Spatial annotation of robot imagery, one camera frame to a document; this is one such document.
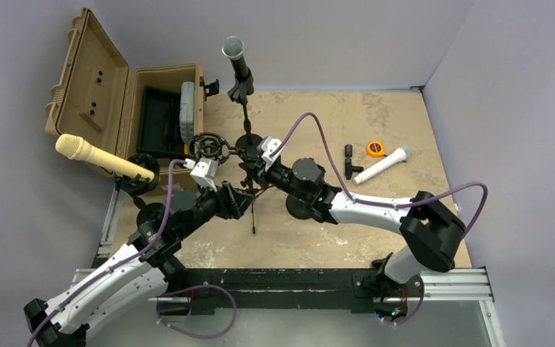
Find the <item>orange tape measure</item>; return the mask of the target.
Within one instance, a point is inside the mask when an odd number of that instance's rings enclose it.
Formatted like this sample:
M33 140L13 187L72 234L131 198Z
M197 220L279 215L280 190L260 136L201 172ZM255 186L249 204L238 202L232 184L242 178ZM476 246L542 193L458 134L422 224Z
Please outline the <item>orange tape measure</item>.
M410 148L398 147L388 154L382 142L372 141L366 146L366 154L373 158L382 157L382 160L386 163L399 163L408 159L410 156Z

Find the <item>tan hard case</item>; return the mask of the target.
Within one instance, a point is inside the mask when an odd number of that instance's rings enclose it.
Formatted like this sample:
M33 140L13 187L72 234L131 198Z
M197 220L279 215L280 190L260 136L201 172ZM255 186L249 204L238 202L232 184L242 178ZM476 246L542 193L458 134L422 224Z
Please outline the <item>tan hard case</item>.
M91 145L128 159L137 154L146 88L178 93L195 83L194 132L203 130L204 69L198 63L130 69L88 8L72 20L69 48L60 80L46 106L46 133L73 134Z

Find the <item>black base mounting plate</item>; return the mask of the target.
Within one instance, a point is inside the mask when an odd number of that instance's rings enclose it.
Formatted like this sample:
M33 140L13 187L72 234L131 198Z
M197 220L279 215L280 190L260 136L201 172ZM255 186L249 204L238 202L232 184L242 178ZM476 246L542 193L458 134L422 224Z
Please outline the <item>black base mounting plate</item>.
M216 309L328 309L352 314L389 311L422 294L422 282L384 284L376 268L338 269L191 269L184 303L193 315Z

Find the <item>tripod shock mount stand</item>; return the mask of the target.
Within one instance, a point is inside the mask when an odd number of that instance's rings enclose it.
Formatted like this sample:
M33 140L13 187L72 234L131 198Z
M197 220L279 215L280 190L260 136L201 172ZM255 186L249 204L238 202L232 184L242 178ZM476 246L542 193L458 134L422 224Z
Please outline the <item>tripod shock mount stand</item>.
M202 132L192 137L189 143L189 150L196 159L210 158L216 160L219 165L224 164L232 155L239 157L242 163L248 163L260 156L257 147L261 141L262 138L257 134L245 134L237 139L235 145L230 145L219 134ZM248 173L246 173L245 179L241 181L241 185L245 192L253 195L251 200L251 231L253 235L256 235L254 202L267 188L256 188L253 178Z

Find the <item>beige handheld microphone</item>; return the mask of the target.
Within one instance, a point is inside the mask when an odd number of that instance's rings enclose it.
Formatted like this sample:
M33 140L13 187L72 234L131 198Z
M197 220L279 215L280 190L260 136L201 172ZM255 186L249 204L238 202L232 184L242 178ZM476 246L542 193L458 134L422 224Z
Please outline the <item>beige handheld microphone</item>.
M101 150L80 136L62 134L57 139L55 148L58 153L70 160L91 163L120 176L127 176L132 179L140 177L150 181L155 178L155 174L152 171Z

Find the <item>black mic stand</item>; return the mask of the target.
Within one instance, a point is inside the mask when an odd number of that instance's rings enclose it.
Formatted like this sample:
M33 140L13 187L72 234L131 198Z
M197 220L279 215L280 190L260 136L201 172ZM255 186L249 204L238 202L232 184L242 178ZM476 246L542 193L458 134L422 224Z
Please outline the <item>black mic stand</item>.
M326 221L326 215L313 204L308 204L288 196L285 201L287 212L295 219L299 220L315 220L318 223Z
M236 140L236 147L245 149L248 157L257 157L258 146L263 140L258 134L252 132L251 121L247 109L248 96L254 93L254 78L251 70L248 69L245 77L236 76L235 85L228 91L228 97L232 102L238 103L242 106L244 113L244 131L245 134L241 135Z
M155 220L158 217L158 213L164 210L161 203L153 202L147 204L141 198L143 194L151 192L159 185L160 179L158 174L160 165L155 157L147 153L137 153L129 157L128 160L155 174L153 179L144 179L140 175L128 177L121 174L117 174L114 179L116 190L126 192L133 199L134 205L139 209L136 223L137 226L141 226L149 220Z

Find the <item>black mic clip adapter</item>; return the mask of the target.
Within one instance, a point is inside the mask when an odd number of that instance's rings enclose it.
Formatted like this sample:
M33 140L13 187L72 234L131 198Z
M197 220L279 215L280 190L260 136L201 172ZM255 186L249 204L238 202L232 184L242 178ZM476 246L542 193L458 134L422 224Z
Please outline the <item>black mic clip adapter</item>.
M346 144L344 146L344 166L345 166L345 178L350 180L353 174L358 174L364 171L364 167L355 166L352 163L353 157L353 146L351 144Z

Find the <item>black dynamic microphone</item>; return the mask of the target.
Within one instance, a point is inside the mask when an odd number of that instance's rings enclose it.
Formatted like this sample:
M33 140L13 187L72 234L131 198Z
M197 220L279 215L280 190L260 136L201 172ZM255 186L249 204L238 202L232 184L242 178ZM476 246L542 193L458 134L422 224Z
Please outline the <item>black dynamic microphone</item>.
M251 72L244 58L244 42L236 36L229 36L223 41L221 51L230 59L236 79L247 80Z

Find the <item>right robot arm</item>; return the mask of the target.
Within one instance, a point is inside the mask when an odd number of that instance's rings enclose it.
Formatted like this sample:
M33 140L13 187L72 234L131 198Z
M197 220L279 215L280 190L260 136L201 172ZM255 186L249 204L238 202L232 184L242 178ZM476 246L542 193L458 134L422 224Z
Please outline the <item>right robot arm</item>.
M440 201L424 204L432 194L419 191L413 198L370 197L370 204L356 202L345 190L325 182L325 169L312 158L301 158L292 167L279 161L270 167L262 159L240 167L262 187L273 185L300 202L319 223L359 224L391 231L406 245L391 254L377 274L377 285L394 294L424 270L446 273L455 267L455 255L465 235L464 223Z

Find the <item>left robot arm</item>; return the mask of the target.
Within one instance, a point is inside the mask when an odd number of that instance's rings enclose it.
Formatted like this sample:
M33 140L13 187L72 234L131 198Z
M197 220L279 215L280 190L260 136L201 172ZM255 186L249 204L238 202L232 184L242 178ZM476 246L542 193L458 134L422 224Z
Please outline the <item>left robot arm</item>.
M239 219L255 195L228 182L216 189L169 189L150 204L145 221L86 278L47 301L33 299L24 314L32 346L86 346L108 323L138 304L179 295L188 271L176 258L182 241L212 218Z

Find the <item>white wireless microphone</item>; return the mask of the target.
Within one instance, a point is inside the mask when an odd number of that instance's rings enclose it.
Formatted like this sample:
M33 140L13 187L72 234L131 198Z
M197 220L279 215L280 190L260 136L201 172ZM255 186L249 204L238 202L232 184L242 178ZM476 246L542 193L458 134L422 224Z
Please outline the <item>white wireless microphone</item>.
M354 177L352 181L356 185L362 184L377 174L387 170L396 163L405 162L410 154L411 151L409 147L399 147L379 162L360 172L360 174Z

